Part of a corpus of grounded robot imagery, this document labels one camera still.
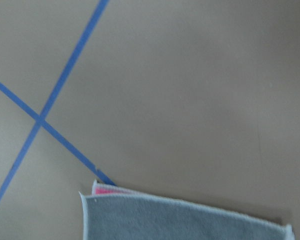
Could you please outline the blue tape line lengthwise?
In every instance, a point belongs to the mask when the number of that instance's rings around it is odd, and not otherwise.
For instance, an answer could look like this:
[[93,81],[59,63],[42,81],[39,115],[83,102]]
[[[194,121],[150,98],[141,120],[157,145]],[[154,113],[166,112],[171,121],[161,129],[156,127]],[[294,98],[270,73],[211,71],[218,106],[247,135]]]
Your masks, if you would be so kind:
[[53,109],[105,9],[106,0],[0,0],[0,203]]

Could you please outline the pink and grey towel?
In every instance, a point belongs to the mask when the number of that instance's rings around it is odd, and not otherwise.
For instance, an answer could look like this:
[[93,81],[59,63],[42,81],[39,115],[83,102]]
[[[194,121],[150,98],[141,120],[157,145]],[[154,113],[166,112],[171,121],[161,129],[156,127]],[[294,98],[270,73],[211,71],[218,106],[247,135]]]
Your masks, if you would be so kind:
[[94,182],[81,195],[85,240],[293,240],[292,226]]

